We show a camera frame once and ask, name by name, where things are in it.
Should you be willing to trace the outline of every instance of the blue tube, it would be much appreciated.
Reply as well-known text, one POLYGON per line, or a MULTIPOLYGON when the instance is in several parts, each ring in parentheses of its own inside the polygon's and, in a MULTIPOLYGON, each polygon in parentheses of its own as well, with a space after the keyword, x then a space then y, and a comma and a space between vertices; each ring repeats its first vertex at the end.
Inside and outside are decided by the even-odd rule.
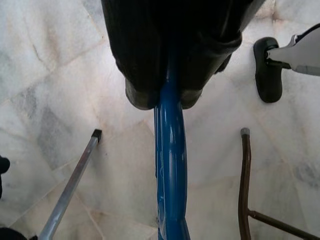
POLYGON ((160 100, 154 109, 154 130, 158 239, 189 240, 185 219, 188 185, 185 126, 172 54, 160 100))

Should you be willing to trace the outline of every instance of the black rubber wheel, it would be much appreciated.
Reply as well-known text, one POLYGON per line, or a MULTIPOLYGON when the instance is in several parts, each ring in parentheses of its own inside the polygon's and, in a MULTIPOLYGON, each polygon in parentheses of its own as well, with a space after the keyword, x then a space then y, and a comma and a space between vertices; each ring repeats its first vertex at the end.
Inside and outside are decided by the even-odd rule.
POLYGON ((273 37, 261 38, 253 46, 256 88, 265 103, 275 103, 282 95, 282 68, 266 62, 267 51, 278 47, 278 42, 273 37))

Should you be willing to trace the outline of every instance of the brown metal leg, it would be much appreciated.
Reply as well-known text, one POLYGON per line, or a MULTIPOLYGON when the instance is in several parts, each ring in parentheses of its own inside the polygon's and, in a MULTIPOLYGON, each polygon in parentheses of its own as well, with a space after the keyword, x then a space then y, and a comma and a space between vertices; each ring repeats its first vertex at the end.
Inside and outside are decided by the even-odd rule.
POLYGON ((248 216, 261 221, 265 224, 283 230, 289 234, 295 235, 307 240, 320 240, 319 237, 302 231, 298 228, 290 226, 284 222, 276 220, 272 217, 251 211, 248 209, 249 183, 250 183, 250 168, 251 168, 251 147, 250 147, 250 130, 248 128, 241 129, 242 137, 242 170, 240 180, 240 191, 238 201, 238 220, 241 240, 251 240, 248 216))

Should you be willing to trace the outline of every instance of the silver metal leg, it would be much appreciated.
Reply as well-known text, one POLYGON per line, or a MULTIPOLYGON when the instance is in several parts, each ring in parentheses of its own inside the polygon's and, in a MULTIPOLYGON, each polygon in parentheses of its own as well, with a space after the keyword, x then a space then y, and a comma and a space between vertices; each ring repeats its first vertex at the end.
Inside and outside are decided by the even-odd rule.
POLYGON ((69 205, 69 202, 78 186, 78 183, 87 167, 91 153, 101 139, 101 134, 101 130, 94 130, 88 145, 86 146, 48 221, 40 233, 38 238, 39 240, 50 240, 55 234, 58 225, 69 205))

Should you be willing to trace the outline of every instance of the metal rod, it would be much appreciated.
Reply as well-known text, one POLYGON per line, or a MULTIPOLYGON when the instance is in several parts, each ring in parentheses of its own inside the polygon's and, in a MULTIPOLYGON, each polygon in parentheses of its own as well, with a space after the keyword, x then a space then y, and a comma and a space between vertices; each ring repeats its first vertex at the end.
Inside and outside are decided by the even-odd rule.
POLYGON ((78 186, 78 183, 86 169, 91 153, 98 144, 100 138, 101 131, 96 129, 93 132, 88 145, 86 146, 48 221, 40 233, 38 238, 39 240, 50 240, 55 234, 58 225, 66 212, 69 202, 78 186))
POLYGON ((250 240, 250 229, 248 221, 248 195, 250 183, 251 168, 251 148, 250 148, 250 130, 241 129, 242 137, 242 170, 240 180, 240 191, 238 200, 238 222, 240 237, 242 240, 250 240))
POLYGON ((302 239, 310 239, 310 240, 320 240, 319 237, 317 236, 314 236, 310 233, 307 233, 305 231, 302 231, 298 228, 295 228, 293 226, 290 226, 282 221, 279 221, 277 219, 274 219, 272 217, 269 217, 269 216, 266 216, 260 212, 257 212, 257 211, 251 211, 251 210, 248 210, 248 215, 250 217, 252 217, 253 219, 256 219, 260 222, 263 222, 265 224, 268 224, 270 226, 273 226, 277 229, 280 229, 282 231, 285 231, 289 234, 292 234, 292 235, 295 235, 299 238, 302 238, 302 239))

